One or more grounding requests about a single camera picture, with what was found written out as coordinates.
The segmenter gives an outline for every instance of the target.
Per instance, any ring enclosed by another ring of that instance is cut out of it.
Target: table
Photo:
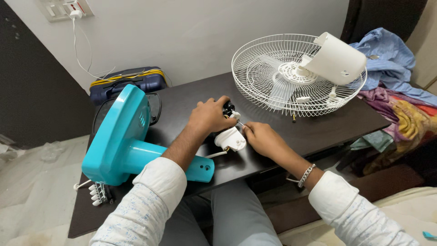
[[[298,154],[309,157],[330,147],[356,139],[368,133],[387,127],[390,123],[365,102],[353,98],[345,106],[332,113],[317,117],[297,118],[268,111],[247,100],[235,86],[232,73],[221,74],[195,82],[157,91],[162,100],[162,111],[158,122],[149,128],[146,142],[170,146],[182,131],[188,117],[198,101],[218,99],[222,95],[231,98],[241,122],[259,121],[268,123],[285,142]],[[205,156],[220,151],[213,139],[205,140],[197,155]],[[230,151],[214,158],[215,173],[209,183],[188,182],[185,196],[193,196],[229,181],[246,178],[277,166],[273,161],[257,154],[249,145],[242,151]],[[116,198],[113,204],[92,205],[88,186],[79,189],[70,224],[68,237],[75,238],[97,230],[106,217],[115,210],[121,198],[132,188],[131,175],[121,186],[111,186]],[[82,174],[80,182],[88,178]]]

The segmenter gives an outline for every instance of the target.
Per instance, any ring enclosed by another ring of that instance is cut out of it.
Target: fan guard
[[[285,115],[318,116],[339,109],[363,87],[367,70],[346,85],[336,85],[309,70],[296,72],[302,68],[303,55],[313,58],[321,48],[314,43],[316,38],[279,34],[245,44],[232,58],[237,88],[252,103]],[[330,96],[333,87],[336,97]]]

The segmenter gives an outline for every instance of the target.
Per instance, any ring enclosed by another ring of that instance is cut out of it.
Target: white shirt
[[[165,222],[187,187],[185,173],[175,162],[159,157],[145,166],[133,184],[90,245],[158,246]],[[346,245],[419,245],[398,223],[358,195],[357,188],[332,172],[325,172],[309,202]]]

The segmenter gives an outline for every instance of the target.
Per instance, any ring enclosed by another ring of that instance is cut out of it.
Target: dark brown door
[[[3,0],[0,18],[0,134],[22,148],[89,134],[86,92]]]

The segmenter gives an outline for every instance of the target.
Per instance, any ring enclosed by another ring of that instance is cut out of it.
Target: pile of clothes
[[[368,175],[437,134],[437,96],[409,84],[416,60],[395,34],[378,28],[350,46],[367,57],[379,56],[367,60],[368,78],[358,97],[392,123],[351,145],[352,150],[374,147],[380,152],[365,165],[363,174]],[[388,148],[392,143],[395,148]]]

